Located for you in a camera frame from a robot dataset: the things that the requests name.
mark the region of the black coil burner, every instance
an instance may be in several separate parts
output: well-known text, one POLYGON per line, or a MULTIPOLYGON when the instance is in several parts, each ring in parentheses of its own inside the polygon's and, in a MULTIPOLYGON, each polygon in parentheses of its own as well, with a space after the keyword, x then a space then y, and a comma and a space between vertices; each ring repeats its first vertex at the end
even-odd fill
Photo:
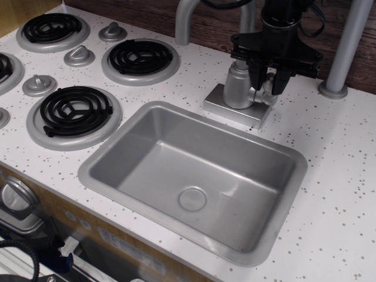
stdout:
POLYGON ((149 75, 166 68, 173 55, 164 45, 153 41, 126 40, 116 45, 109 59, 122 75, 149 75))
POLYGON ((113 108, 101 91, 73 86, 47 96, 41 104, 40 113, 50 126, 43 127, 47 136, 78 136, 104 125, 113 108))
POLYGON ((81 30, 80 21, 68 14, 44 14, 28 21, 22 30, 28 41, 47 43, 62 40, 81 30))
POLYGON ((8 56, 0 53, 0 80, 12 74, 12 64, 8 56))

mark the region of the sink drain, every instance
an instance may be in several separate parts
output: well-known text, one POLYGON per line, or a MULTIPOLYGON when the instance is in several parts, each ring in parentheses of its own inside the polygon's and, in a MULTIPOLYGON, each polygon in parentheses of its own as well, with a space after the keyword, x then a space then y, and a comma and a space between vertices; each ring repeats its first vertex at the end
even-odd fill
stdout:
POLYGON ((189 188, 180 194, 179 203, 184 209, 194 212, 205 206, 206 197, 198 188, 189 188))

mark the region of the cable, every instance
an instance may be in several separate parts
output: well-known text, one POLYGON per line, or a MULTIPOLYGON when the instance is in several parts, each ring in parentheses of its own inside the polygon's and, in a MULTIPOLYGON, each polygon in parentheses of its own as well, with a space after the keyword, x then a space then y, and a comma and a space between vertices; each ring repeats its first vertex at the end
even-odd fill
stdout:
POLYGON ((217 10, 230 10, 230 9, 235 9, 239 8, 243 5, 247 5, 248 3, 252 2, 253 0, 239 0, 235 2, 230 2, 230 3, 214 3, 210 0, 200 0, 203 2, 205 5, 217 9, 217 10))
POLYGON ((36 282, 39 276, 39 259, 34 249, 32 249, 29 245, 17 240, 0 241, 0 249, 6 247, 16 247, 31 257, 34 265, 34 274, 30 282, 36 282))
POLYGON ((312 12, 314 12, 314 14, 320 19, 320 21, 322 22, 322 25, 321 25, 321 28, 316 31, 316 32, 313 32, 313 33, 308 33, 304 30, 301 22, 299 23, 299 29, 302 31, 302 33, 306 36, 306 37, 309 37, 309 38, 313 38, 313 37, 316 37, 318 36, 320 33, 322 33, 325 29, 325 14, 319 9, 318 6, 316 6, 315 4, 311 4, 309 6, 309 9, 312 10, 312 12))

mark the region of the stove knob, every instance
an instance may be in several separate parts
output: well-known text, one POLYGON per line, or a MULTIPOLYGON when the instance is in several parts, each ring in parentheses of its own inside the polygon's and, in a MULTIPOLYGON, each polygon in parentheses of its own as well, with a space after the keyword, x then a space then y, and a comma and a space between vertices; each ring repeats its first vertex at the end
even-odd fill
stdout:
POLYGON ((80 45, 76 49, 69 51, 64 56, 64 62, 68 66, 78 68, 87 66, 95 60, 95 55, 92 51, 88 50, 85 46, 80 45))
POLYGON ((25 183, 13 176, 8 176, 5 179, 5 186, 1 189, 0 199, 2 204, 13 212, 24 211, 39 203, 34 192, 25 183))
POLYGON ((127 32, 116 22, 112 22, 109 26, 103 28, 98 36, 100 40, 105 42, 117 42, 124 39, 127 36, 127 32))
POLYGON ((2 129, 10 120, 9 113, 6 109, 0 108, 0 129, 2 129))
POLYGON ((51 94, 57 87, 56 80, 49 75, 33 75, 22 85, 26 96, 41 97, 51 94))

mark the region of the label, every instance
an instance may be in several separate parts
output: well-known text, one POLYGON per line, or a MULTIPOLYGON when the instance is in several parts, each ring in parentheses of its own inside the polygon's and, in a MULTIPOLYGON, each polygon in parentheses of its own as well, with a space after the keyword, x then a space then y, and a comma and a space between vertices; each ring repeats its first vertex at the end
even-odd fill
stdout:
POLYGON ((145 253, 144 251, 141 251, 140 249, 136 248, 135 246, 129 244, 127 241, 122 240, 121 238, 113 235, 112 233, 97 227, 100 236, 102 239, 111 244, 113 247, 123 251, 128 256, 133 257, 134 259, 138 260, 139 262, 143 263, 144 265, 152 268, 156 272, 166 275, 167 272, 167 266, 160 262, 159 260, 156 260, 149 254, 145 253))

